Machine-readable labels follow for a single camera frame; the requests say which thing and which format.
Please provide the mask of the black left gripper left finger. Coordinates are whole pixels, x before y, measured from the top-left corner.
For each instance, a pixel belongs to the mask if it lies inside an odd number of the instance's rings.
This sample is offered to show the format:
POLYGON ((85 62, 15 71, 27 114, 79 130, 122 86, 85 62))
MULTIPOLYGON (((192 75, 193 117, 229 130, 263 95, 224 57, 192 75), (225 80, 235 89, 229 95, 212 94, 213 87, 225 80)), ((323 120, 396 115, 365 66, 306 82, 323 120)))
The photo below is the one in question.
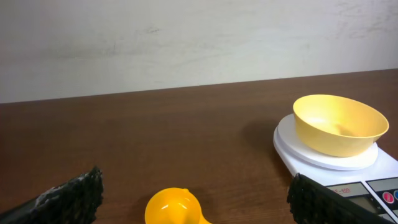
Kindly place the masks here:
POLYGON ((91 224, 103 202, 98 167, 1 214, 4 224, 91 224))

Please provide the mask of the yellow plastic measuring scoop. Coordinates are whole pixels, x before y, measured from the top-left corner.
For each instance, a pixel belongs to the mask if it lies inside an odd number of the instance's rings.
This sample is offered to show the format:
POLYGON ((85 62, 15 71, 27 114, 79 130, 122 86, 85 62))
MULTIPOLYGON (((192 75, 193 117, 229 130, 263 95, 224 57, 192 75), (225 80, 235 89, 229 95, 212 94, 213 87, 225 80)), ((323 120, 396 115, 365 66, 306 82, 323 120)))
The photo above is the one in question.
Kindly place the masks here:
POLYGON ((188 190, 163 189, 150 198, 145 224, 211 224, 203 215, 198 199, 188 190))

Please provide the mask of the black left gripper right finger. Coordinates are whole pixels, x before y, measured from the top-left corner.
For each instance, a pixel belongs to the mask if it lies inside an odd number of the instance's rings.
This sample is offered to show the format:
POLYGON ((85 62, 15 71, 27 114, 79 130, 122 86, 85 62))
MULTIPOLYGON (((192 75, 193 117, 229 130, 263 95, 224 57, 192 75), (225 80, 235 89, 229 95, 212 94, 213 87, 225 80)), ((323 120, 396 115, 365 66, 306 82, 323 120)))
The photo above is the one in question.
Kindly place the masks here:
POLYGON ((296 174, 288 189, 287 203, 298 224, 389 224, 311 178, 296 174))

